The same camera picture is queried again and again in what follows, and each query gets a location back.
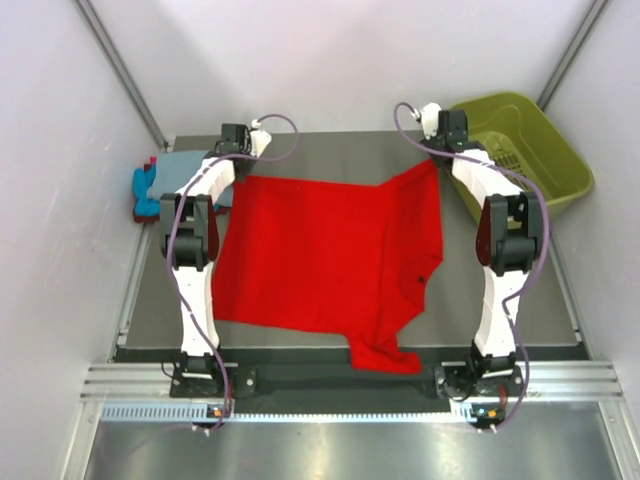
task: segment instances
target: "red garment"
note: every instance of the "red garment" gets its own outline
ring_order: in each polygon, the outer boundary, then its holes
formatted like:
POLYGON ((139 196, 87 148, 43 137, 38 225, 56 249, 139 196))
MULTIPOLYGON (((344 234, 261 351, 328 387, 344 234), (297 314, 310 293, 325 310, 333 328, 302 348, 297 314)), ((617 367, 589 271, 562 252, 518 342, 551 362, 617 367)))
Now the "red garment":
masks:
POLYGON ((353 367, 418 373, 396 334, 424 310, 441 261, 433 162, 379 186, 249 176, 234 185, 214 317, 340 333, 353 367))

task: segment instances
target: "reflective metal floor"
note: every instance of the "reflective metal floor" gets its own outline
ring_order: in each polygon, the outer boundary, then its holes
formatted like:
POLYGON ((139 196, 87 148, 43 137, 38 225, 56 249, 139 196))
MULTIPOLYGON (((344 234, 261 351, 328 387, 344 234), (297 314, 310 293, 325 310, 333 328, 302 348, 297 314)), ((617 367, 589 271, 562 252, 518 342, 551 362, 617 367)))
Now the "reflective metal floor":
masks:
MULTIPOLYGON (((284 153, 290 135, 274 135, 265 155, 284 153)), ((176 150, 212 148, 215 137, 179 137, 176 150)), ((424 155, 396 132, 307 133, 296 154, 274 164, 258 163, 254 173, 355 184, 379 184, 402 173, 424 155)), ((426 312, 400 332, 405 346, 469 345, 482 311, 484 279, 475 256, 476 226, 448 179, 440 185, 444 262, 431 277, 426 312)), ((221 236, 228 217, 220 220, 221 236)), ((179 347, 182 324, 178 301, 167 279, 157 235, 142 273, 127 339, 130 348, 179 347)), ((521 300, 518 325, 528 345, 575 345, 576 337, 554 267, 549 260, 530 292, 521 300)), ((225 348, 335 347, 343 337, 264 328, 217 320, 225 348)))
POLYGON ((595 404, 526 404, 498 435, 466 425, 230 424, 206 438, 188 427, 101 425, 86 478, 464 479, 621 478, 595 404))

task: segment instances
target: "olive green plastic basket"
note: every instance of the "olive green plastic basket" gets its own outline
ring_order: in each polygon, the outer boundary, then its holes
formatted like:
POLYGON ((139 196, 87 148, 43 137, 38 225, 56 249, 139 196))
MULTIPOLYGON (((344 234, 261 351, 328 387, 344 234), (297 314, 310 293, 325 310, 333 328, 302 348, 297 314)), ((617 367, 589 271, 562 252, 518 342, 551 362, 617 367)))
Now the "olive green plastic basket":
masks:
MULTIPOLYGON (((557 217, 575 199, 586 195, 593 186, 589 167, 531 99, 504 92, 451 108, 467 112, 470 137, 484 145, 497 165, 536 183, 545 196, 551 218, 557 217)), ((517 180, 510 180, 529 190, 517 180)), ((455 178, 453 181, 479 222, 478 202, 462 183, 455 178)))

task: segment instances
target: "cloth fold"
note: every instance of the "cloth fold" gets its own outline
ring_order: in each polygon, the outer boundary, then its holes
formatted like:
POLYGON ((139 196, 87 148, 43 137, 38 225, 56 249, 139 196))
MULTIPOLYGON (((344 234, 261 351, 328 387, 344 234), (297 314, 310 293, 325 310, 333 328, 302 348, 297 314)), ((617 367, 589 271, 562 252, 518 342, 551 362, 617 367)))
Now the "cloth fold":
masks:
POLYGON ((215 318, 342 334, 354 368, 418 373, 396 335, 442 261, 433 162, 377 186, 249 176, 235 187, 215 318))

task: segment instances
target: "red fabric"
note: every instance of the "red fabric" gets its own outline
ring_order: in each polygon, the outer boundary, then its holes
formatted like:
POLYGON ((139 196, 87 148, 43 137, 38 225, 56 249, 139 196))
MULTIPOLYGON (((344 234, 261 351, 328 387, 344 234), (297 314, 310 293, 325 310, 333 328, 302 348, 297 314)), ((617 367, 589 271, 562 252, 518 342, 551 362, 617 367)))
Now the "red fabric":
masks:
POLYGON ((396 334, 442 261, 430 161, 379 186, 249 176, 234 186, 214 316, 346 336, 355 368, 417 373, 396 334))

